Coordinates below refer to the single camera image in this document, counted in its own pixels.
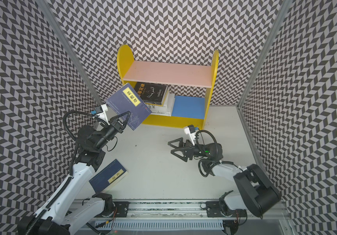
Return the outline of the navy book yellow label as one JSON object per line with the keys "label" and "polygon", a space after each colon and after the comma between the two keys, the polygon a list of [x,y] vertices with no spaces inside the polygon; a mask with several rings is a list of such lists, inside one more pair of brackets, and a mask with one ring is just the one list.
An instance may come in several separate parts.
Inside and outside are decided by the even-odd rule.
{"label": "navy book yellow label", "polygon": [[129,111],[127,124],[132,130],[136,130],[151,114],[151,110],[129,83],[111,95],[106,104],[118,115]]}
{"label": "navy book yellow label", "polygon": [[89,183],[95,193],[107,193],[127,174],[128,171],[126,168],[115,159],[90,179]]}

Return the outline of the black book orange title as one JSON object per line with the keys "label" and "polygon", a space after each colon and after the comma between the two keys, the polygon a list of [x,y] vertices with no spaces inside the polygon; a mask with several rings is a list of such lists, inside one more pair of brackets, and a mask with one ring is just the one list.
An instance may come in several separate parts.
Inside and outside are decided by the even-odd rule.
{"label": "black book orange title", "polygon": [[169,87],[165,84],[137,82],[134,90],[146,104],[163,106]]}

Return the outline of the white book black bold text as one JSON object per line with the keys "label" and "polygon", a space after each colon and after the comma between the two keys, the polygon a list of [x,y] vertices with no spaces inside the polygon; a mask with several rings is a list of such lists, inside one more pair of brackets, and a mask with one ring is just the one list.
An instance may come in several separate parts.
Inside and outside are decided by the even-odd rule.
{"label": "white book black bold text", "polygon": [[147,106],[150,110],[171,110],[173,111],[174,102],[175,102],[175,94],[170,93],[168,94],[162,106],[152,105],[152,104],[147,104]]}

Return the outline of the white thin book small text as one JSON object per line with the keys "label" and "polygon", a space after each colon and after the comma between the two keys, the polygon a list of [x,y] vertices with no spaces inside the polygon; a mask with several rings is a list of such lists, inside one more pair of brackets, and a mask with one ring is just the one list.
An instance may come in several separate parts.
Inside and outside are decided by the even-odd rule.
{"label": "white thin book small text", "polygon": [[151,114],[152,115],[171,117],[172,111],[171,110],[151,110]]}

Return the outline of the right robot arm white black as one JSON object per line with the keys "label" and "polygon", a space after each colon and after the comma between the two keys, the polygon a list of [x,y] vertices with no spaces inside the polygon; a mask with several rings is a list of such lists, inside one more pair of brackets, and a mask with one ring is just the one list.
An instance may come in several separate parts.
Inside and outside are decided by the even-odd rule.
{"label": "right robot arm white black", "polygon": [[236,166],[234,162],[223,161],[222,146],[215,142],[201,145],[179,138],[168,142],[171,154],[184,162],[199,158],[198,168],[203,177],[218,176],[233,182],[237,190],[224,193],[218,200],[222,216],[240,215],[249,211],[262,218],[282,198],[264,171],[257,165]]}

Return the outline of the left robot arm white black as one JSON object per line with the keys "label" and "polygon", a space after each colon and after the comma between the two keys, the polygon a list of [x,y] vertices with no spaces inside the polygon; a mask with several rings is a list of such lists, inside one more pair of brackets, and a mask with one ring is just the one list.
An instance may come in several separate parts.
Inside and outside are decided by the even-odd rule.
{"label": "left robot arm white black", "polygon": [[[83,126],[75,136],[70,131],[67,119],[72,114],[89,116],[103,127],[97,131],[92,126]],[[17,225],[20,235],[74,235],[81,227],[97,215],[113,218],[117,214],[117,206],[112,195],[97,192],[89,201],[69,213],[69,208],[96,170],[100,167],[105,152],[102,148],[127,126],[131,113],[129,111],[108,119],[99,113],[91,114],[70,111],[63,116],[63,126],[70,138],[75,142],[69,174],[57,190],[33,215],[26,216]]]}

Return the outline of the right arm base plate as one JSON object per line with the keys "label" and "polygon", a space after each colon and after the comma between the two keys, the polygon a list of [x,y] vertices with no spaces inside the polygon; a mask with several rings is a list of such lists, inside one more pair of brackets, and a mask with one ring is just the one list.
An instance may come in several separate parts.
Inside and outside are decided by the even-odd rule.
{"label": "right arm base plate", "polygon": [[206,201],[205,211],[207,213],[207,217],[209,218],[219,218],[219,217],[240,218],[247,216],[246,210],[242,209],[231,210],[225,204],[220,203],[219,201]]}

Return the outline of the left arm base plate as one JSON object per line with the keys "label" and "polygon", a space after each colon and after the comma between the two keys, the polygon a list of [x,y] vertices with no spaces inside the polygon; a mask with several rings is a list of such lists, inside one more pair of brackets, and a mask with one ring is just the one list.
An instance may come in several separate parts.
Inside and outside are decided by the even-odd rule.
{"label": "left arm base plate", "polygon": [[128,201],[106,202],[103,211],[97,217],[126,217],[130,203]]}

